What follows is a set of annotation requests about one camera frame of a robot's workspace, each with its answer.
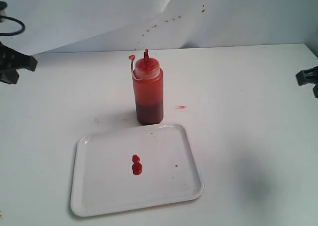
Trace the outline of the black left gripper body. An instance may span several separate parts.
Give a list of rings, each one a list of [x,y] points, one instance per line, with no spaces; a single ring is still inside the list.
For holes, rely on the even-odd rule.
[[[16,51],[0,43],[0,81],[17,84],[19,74],[14,66]]]

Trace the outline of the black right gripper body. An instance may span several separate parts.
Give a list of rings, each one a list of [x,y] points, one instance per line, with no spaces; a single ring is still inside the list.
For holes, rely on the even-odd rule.
[[[314,79],[313,84],[314,84],[314,87],[313,87],[314,96],[315,98],[318,98],[318,80]]]

